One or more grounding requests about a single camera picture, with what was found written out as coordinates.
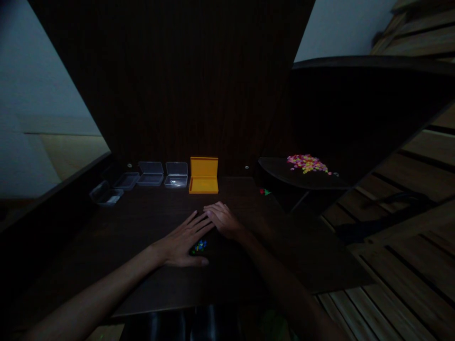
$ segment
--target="candy pile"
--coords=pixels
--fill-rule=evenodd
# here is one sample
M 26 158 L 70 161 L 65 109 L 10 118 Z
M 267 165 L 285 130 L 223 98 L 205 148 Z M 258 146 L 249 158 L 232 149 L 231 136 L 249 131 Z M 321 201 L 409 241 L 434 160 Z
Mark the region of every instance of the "candy pile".
M 318 158 L 312 157 L 310 154 L 296 154 L 294 156 L 288 156 L 288 162 L 294 164 L 291 168 L 292 171 L 297 168 L 302 168 L 303 174 L 306 174 L 309 171 L 323 171 L 329 175 L 332 175 L 332 172 L 328 171 L 325 164 L 323 164 Z
M 199 241 L 199 243 L 197 243 L 195 246 L 194 246 L 194 250 L 191 251 L 192 254 L 195 254 L 196 251 L 204 251 L 204 249 L 207 247 L 207 241 L 203 241 L 202 239 Z

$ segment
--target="white wall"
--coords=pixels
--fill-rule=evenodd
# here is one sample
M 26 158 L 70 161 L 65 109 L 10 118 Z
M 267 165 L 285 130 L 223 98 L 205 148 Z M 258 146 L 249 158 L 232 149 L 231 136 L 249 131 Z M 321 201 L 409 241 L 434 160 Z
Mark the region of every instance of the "white wall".
M 294 62 L 367 55 L 392 18 L 396 0 L 316 0 Z
M 38 197 L 60 179 L 24 132 L 100 133 L 27 0 L 0 6 L 0 198 Z

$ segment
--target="right hand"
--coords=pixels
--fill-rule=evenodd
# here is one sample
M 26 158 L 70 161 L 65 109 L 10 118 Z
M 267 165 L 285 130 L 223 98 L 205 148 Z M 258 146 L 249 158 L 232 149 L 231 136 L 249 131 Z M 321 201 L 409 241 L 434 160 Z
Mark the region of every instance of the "right hand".
M 207 217 L 215 224 L 218 232 L 228 239 L 237 239 L 245 230 L 245 227 L 239 223 L 229 207 L 221 201 L 204 206 L 204 212 L 207 212 Z

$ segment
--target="clear plastic box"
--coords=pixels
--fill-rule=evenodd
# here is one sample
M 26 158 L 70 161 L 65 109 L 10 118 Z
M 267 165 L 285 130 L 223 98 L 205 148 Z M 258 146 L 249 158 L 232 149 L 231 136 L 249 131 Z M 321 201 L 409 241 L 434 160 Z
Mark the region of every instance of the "clear plastic box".
M 100 206 L 114 206 L 123 195 L 122 189 L 111 189 L 107 181 L 103 181 L 89 193 L 90 198 L 95 204 Z
M 167 188 L 185 188 L 188 183 L 188 164 L 186 162 L 166 162 Z
M 161 162 L 139 162 L 143 174 L 137 184 L 139 186 L 159 186 L 163 182 L 164 171 Z
M 139 180 L 139 173 L 124 173 L 118 163 L 110 165 L 101 175 L 113 188 L 132 190 Z

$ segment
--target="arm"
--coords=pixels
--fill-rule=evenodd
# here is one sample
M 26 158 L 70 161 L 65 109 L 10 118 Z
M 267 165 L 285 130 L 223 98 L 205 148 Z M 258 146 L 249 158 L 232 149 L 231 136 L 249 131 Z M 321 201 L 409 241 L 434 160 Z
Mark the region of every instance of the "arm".
M 302 340 L 348 340 L 297 278 L 247 231 L 221 202 L 205 206 L 218 231 L 239 242 L 259 269 L 278 306 Z
M 152 270 L 162 265 L 208 265 L 206 258 L 188 254 L 188 250 L 214 227 L 209 219 L 204 219 L 205 213 L 193 219 L 196 214 L 197 211 L 193 212 L 169 235 L 57 308 L 29 330 L 23 340 L 84 340 Z

